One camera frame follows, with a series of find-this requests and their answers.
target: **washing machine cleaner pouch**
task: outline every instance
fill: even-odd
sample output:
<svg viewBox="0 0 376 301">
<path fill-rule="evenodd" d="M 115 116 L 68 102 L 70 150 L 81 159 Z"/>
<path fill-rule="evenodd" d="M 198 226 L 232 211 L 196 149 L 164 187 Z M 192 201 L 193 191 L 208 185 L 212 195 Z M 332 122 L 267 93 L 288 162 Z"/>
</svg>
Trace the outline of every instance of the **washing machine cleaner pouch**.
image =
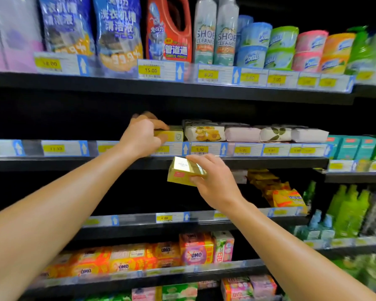
<svg viewBox="0 0 376 301">
<path fill-rule="evenodd" d="M 133 75 L 143 59 L 140 0 L 93 0 L 97 54 L 107 76 Z"/>
<path fill-rule="evenodd" d="M 49 52 L 91 56 L 95 41 L 89 21 L 90 0 L 39 0 Z"/>
</svg>

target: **pink box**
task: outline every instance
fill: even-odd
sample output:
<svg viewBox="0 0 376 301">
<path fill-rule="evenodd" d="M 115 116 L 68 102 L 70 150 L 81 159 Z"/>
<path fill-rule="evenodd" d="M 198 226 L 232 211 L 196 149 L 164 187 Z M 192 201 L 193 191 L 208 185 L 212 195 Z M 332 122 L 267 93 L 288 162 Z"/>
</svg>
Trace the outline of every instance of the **pink box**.
<svg viewBox="0 0 376 301">
<path fill-rule="evenodd" d="M 297 72 L 315 73 L 318 71 L 321 53 L 301 52 L 294 55 L 291 68 Z"/>
<path fill-rule="evenodd" d="M 298 35 L 295 52 L 323 52 L 329 33 L 325 30 L 311 30 Z"/>
</svg>

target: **white bottle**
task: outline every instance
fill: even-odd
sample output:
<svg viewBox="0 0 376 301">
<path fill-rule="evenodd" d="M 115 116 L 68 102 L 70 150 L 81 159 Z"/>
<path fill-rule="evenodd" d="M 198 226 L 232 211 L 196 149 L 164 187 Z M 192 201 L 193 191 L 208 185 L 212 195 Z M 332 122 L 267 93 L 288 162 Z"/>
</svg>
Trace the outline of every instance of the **white bottle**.
<svg viewBox="0 0 376 301">
<path fill-rule="evenodd" d="M 198 0 L 194 22 L 194 63 L 212 64 L 215 48 L 217 4 Z"/>
<path fill-rule="evenodd" d="M 239 7 L 235 0 L 220 0 L 219 4 L 213 64 L 232 66 L 234 63 Z"/>
</svg>

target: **blue canister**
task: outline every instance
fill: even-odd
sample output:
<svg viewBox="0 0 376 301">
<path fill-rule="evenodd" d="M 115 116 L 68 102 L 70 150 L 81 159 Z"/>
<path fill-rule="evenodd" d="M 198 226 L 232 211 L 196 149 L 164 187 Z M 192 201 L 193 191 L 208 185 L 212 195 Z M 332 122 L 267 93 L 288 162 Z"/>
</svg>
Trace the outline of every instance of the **blue canister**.
<svg viewBox="0 0 376 301">
<path fill-rule="evenodd" d="M 241 46 L 263 46 L 268 48 L 272 26 L 266 22 L 256 22 L 242 30 Z"/>
<path fill-rule="evenodd" d="M 237 66 L 263 69 L 267 48 L 264 46 L 241 46 L 238 50 Z"/>
<path fill-rule="evenodd" d="M 241 34 L 242 30 L 249 24 L 253 23 L 253 18 L 250 15 L 239 15 L 238 16 L 238 27 L 237 27 L 237 37 L 235 40 L 235 56 L 234 56 L 234 65 L 236 65 L 236 59 L 238 50 L 241 45 Z"/>
</svg>

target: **teal box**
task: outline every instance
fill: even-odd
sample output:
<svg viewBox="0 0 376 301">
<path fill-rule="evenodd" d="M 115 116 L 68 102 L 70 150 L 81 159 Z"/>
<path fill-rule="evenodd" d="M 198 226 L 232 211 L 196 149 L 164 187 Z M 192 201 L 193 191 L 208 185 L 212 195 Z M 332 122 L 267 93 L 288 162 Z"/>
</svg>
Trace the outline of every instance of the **teal box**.
<svg viewBox="0 0 376 301">
<path fill-rule="evenodd" d="M 340 135 L 329 135 L 329 137 L 327 137 L 326 143 L 333 145 L 333 150 L 330 152 L 329 159 L 336 159 L 335 157 L 337 155 L 337 149 L 340 146 L 341 141 L 342 136 Z"/>
<path fill-rule="evenodd" d="M 355 155 L 355 160 L 366 160 L 369 161 L 372 157 L 373 150 L 376 146 L 376 138 L 371 136 L 362 136 L 361 144 L 359 145 L 358 151 Z"/>
<path fill-rule="evenodd" d="M 352 161 L 361 143 L 361 136 L 343 136 L 335 159 Z"/>
</svg>

